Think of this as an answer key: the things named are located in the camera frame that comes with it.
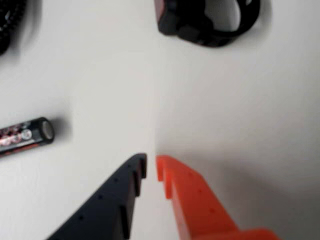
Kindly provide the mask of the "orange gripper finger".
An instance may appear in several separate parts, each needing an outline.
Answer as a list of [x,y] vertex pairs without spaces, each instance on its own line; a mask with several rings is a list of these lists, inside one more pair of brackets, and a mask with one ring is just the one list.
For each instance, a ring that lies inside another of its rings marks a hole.
[[182,240],[276,240],[271,230],[241,230],[194,169],[168,156],[156,157],[157,177],[172,202]]

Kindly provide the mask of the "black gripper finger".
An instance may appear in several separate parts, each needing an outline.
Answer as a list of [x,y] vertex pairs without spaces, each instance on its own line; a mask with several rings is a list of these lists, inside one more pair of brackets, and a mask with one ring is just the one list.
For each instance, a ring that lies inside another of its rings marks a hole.
[[147,155],[126,160],[50,240],[128,240],[135,200],[147,176]]

